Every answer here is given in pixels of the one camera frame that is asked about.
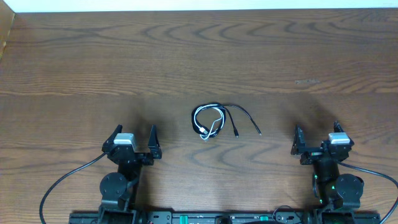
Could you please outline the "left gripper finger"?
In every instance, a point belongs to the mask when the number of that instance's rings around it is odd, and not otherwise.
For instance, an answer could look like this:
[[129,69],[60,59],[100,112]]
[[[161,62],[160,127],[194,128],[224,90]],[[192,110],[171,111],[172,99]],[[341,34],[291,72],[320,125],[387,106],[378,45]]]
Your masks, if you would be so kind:
[[162,158],[162,149],[157,137],[157,127],[153,125],[150,130],[150,138],[148,142],[148,148],[154,159]]
[[117,134],[121,133],[123,126],[121,124],[117,125],[113,133],[105,140],[102,145],[102,149],[112,149],[114,146],[114,139],[116,138]]

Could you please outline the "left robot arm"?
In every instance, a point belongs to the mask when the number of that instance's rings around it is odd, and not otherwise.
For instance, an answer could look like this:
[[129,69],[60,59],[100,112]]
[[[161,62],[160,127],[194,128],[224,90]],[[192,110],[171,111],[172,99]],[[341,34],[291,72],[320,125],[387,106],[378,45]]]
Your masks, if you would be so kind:
[[135,135],[122,132],[122,128],[118,125],[102,146],[118,170],[105,175],[100,182],[98,223],[147,223],[146,213],[136,208],[136,195],[142,168],[162,158],[157,127],[151,127],[148,152],[136,152]]

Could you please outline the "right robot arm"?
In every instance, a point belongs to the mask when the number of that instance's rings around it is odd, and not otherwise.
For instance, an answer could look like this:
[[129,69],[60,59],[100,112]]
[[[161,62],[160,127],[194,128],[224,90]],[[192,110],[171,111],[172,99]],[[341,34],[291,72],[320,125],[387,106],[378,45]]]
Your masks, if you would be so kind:
[[340,174],[338,163],[349,157],[354,141],[339,122],[318,147],[308,147],[302,128],[296,125],[291,154],[300,156],[301,165],[313,167],[312,185],[320,208],[305,212],[302,223],[354,223],[354,210],[360,207],[363,180],[353,174]]

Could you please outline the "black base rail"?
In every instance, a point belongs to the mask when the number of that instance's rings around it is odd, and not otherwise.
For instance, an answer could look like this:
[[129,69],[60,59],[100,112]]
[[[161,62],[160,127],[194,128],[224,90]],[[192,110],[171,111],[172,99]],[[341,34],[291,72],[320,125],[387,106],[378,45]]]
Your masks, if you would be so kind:
[[79,212],[71,213],[68,224],[220,224],[220,223],[379,223],[380,215],[373,212],[326,212],[313,215],[309,212],[279,210],[266,213],[200,213],[169,211]]

